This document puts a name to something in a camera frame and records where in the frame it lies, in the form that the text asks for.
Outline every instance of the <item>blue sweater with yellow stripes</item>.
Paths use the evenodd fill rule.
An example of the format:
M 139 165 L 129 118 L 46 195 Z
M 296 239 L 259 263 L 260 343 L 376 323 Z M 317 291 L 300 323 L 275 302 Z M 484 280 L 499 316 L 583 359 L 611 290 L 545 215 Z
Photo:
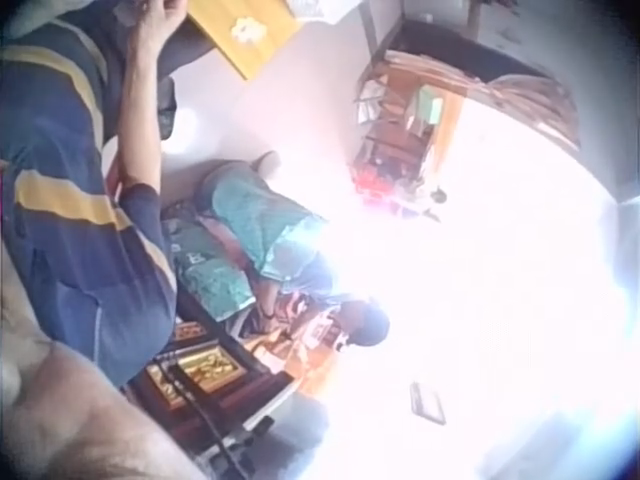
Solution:
M 43 330 L 120 386 L 167 343 L 175 277 L 149 186 L 107 194 L 109 62 L 56 20 L 0 50 L 2 236 Z

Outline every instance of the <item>cable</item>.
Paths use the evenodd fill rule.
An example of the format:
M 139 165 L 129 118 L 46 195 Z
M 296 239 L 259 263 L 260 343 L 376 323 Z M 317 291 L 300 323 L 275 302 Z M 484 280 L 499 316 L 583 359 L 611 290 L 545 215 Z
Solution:
M 220 449 L 220 453 L 222 454 L 224 459 L 227 461 L 229 466 L 233 470 L 235 470 L 235 472 L 238 474 L 241 480 L 249 480 L 249 475 L 244 471 L 240 463 L 238 463 L 238 461 L 233 457 L 233 455 L 231 455 L 231 452 L 224 444 L 224 440 L 220 435 L 220 432 L 218 431 L 216 426 L 213 424 L 213 422 L 209 418 L 209 415 L 207 415 L 207 413 L 200 407 L 200 405 L 196 401 L 193 394 L 188 390 L 186 390 L 182 385 L 182 383 L 176 380 L 174 375 L 171 372 L 169 372 L 168 369 L 165 368 L 165 366 L 163 365 L 163 363 L 165 363 L 164 361 L 159 361 L 156 359 L 154 363 L 158 366 L 158 368 L 160 369 L 162 374 L 165 376 L 165 378 L 171 382 L 176 393 L 180 395 L 180 397 L 182 397 L 184 401 L 187 402 L 191 406 L 191 408 L 193 408 L 196 411 L 198 416 L 202 419 L 204 424 L 208 427 L 209 431 L 213 435 L 216 445 Z M 176 358 L 175 352 L 170 352 L 168 354 L 168 360 L 166 361 L 166 363 L 168 363 L 170 367 L 174 367 L 174 366 L 178 367 L 178 360 Z

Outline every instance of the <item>yellow table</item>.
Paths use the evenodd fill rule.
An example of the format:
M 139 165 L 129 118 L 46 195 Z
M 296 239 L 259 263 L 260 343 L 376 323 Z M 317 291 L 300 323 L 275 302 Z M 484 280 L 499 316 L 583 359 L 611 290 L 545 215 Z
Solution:
M 189 0 L 189 16 L 217 48 L 249 80 L 298 30 L 284 0 Z M 242 43 L 232 35 L 238 19 L 253 18 L 266 27 L 256 43 Z

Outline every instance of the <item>wooden cabinet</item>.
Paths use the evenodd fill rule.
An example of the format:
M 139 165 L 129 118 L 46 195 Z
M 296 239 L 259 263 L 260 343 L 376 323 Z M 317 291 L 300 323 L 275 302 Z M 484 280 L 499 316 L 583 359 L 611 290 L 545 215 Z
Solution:
M 298 30 L 284 0 L 190 0 L 189 16 L 245 79 L 253 78 Z M 242 43 L 232 31 L 239 19 L 264 25 L 264 37 Z
M 193 458 L 206 463 L 219 451 L 213 434 L 167 375 L 195 398 L 225 444 L 255 428 L 298 384 L 285 372 L 272 374 L 181 287 L 178 314 L 182 323 L 169 344 L 124 392 Z

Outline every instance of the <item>white floor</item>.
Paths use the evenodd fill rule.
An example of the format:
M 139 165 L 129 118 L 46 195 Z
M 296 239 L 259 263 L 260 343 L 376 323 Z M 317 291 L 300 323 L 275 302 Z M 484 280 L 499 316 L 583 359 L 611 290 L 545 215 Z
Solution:
M 611 465 L 585 477 L 576 463 L 598 462 L 603 445 L 615 461 L 638 399 L 625 385 L 637 357 L 612 272 L 614 200 L 542 137 L 473 102 L 447 165 L 442 228 L 396 225 L 374 242 L 393 258 L 367 273 L 381 277 L 392 335 L 346 353 L 323 400 L 329 431 L 300 478 L 606 478 Z M 413 380 L 440 392 L 446 426 L 411 415 Z
M 369 6 L 379 43 L 400 20 L 400 1 Z M 284 168 L 275 188 L 331 215 L 336 207 L 324 202 L 327 188 L 336 197 L 352 191 L 346 165 L 363 133 L 354 100 L 369 61 L 356 9 L 335 26 L 303 26 L 251 82 L 217 51 L 180 69 L 176 131 L 165 148 L 165 201 L 188 194 L 207 160 L 249 160 L 276 150 Z

